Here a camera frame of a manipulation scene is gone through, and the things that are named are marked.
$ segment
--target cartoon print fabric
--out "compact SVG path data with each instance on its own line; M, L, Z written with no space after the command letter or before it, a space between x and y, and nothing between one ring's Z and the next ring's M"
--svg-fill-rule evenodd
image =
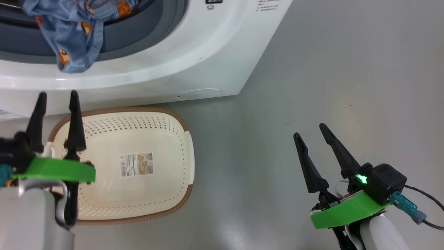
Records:
M64 73L89 69L103 44L103 23L127 16L138 0L20 0L37 25Z

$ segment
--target white washing machine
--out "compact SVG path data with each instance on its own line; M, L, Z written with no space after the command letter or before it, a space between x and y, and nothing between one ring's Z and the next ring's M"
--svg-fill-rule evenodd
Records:
M33 20L0 4L0 120L29 116L40 91L47 115L69 112L72 89L82 110L237 95L291 2L141 1L133 16L105 24L98 61L78 74L60 73Z

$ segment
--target blue connector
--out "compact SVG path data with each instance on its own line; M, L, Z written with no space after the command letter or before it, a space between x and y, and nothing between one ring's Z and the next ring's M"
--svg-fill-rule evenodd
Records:
M426 214L418 210L418 206L416 206L413 202L411 202L398 191L394 192L391 195L390 203L408 214L418 225L421 224L422 221L427 217Z
M0 164L0 188L11 179L11 167L6 164Z

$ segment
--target basket handle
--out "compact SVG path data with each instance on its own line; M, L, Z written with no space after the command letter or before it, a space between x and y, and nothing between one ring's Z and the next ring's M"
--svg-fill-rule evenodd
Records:
M42 157L56 157L56 150L52 146L52 142L48 142L43 150Z
M194 182L194 147L193 147L193 139L191 138L191 134L189 131L185 132L187 141L188 141L188 149L190 151L190 180L188 184L193 184Z

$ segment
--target floor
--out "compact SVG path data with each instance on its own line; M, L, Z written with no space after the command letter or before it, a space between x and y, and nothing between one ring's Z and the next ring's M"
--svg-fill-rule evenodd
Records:
M408 184L444 200L444 4L427 3L294 1L238 96L158 105L182 116L193 137L196 172L188 202L147 222L78 226L75 248L338 249L332 231L311 224L308 211L317 196L306 191L292 139L302 135L333 188L340 169L321 122L359 163L389 163ZM62 117L45 118L44 138ZM2 122L0 136L26 124ZM405 194L444 225L433 202ZM444 244L441 232L416 226L396 208L387 217L411 249Z

